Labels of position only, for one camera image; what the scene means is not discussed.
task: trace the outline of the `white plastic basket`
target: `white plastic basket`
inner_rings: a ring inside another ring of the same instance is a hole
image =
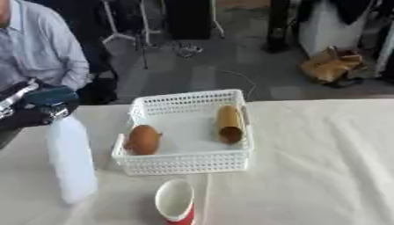
[[[243,139],[234,145],[215,137],[215,117],[223,105],[242,112]],[[130,107],[124,134],[119,134],[112,157],[129,175],[166,175],[244,171],[254,149],[252,129],[240,90],[203,91],[137,98]],[[132,155],[123,148],[125,136],[141,124],[163,136],[155,155]]]

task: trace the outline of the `white tablecloth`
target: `white tablecloth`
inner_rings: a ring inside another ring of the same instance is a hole
[[[394,224],[394,100],[250,103],[256,149],[248,171],[133,178],[109,156],[127,109],[78,110],[100,185],[73,207],[59,198],[47,128],[24,130],[0,152],[1,224],[160,224],[153,196],[172,178],[194,186],[198,224]]]

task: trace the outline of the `person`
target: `person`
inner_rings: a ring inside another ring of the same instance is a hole
[[[77,91],[89,65],[62,17],[23,0],[0,0],[0,91],[37,78]]]

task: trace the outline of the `shirt sleeve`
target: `shirt sleeve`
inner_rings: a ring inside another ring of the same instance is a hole
[[[59,14],[48,9],[46,17],[41,17],[40,23],[47,40],[66,68],[62,84],[75,91],[84,87],[90,82],[88,79],[89,64],[66,22]]]

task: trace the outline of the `tan bag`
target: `tan bag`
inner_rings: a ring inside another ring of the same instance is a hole
[[[357,69],[362,61],[362,56],[354,51],[339,52],[336,47],[328,47],[303,63],[301,68],[320,83],[333,83]]]

